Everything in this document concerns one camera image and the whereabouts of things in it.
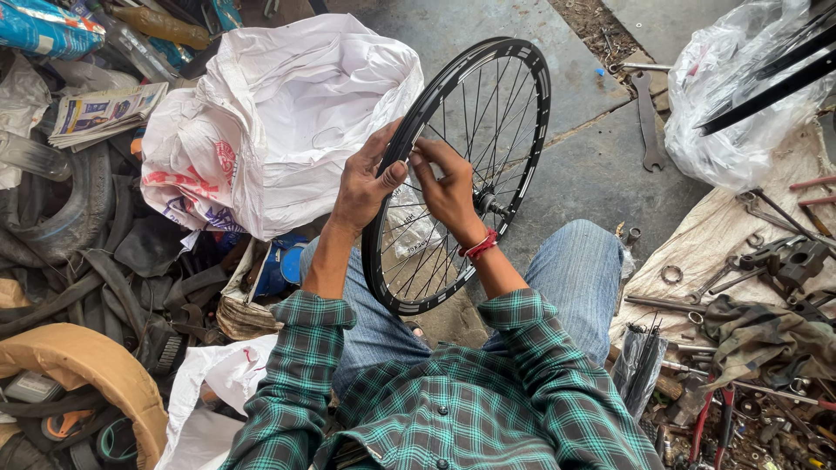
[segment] man's right hand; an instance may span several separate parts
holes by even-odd
[[[430,213],[450,230],[464,248],[485,239],[487,229],[473,208],[473,166],[443,140],[419,137],[410,153],[415,176]],[[436,180],[430,168],[436,163],[444,177]]]

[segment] plaid shirt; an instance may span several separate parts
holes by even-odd
[[[331,376],[354,314],[343,300],[297,291],[275,309],[285,326],[221,469],[663,468],[607,372],[537,291],[479,311],[512,359],[442,344],[415,367],[369,368],[337,410],[347,431],[326,439]]]

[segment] bicycle wheel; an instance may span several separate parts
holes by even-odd
[[[548,67],[533,44],[492,38],[459,54],[404,116],[380,163],[406,161],[419,136],[444,140],[473,165],[473,205],[499,234],[525,196],[546,135],[551,103]],[[436,307],[473,275],[461,247],[429,213],[410,169],[363,231],[362,258],[371,293],[390,312]]]

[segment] jeans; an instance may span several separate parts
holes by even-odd
[[[314,256],[315,238],[302,252],[302,280]],[[588,220],[561,227],[540,246],[524,276],[558,308],[563,329],[591,360],[602,365],[609,352],[609,323],[621,280],[621,243],[612,233]],[[432,350],[416,338],[398,316],[379,304],[366,288],[360,251],[351,248],[343,299],[351,306],[357,325],[344,332],[345,346],[334,372],[334,391],[343,396],[352,380],[372,365],[387,360],[419,365]],[[495,331],[482,349],[505,355]]]

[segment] plastic bottle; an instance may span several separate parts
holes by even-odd
[[[5,130],[0,130],[0,161],[53,181],[64,181],[73,174],[62,151]]]
[[[174,85],[180,75],[148,42],[128,24],[105,13],[97,0],[87,0],[87,8],[107,31],[107,42],[122,53],[151,83]]]
[[[194,49],[206,49],[209,45],[209,32],[204,28],[184,23],[148,7],[109,7],[111,10],[113,16],[149,36],[192,46]]]

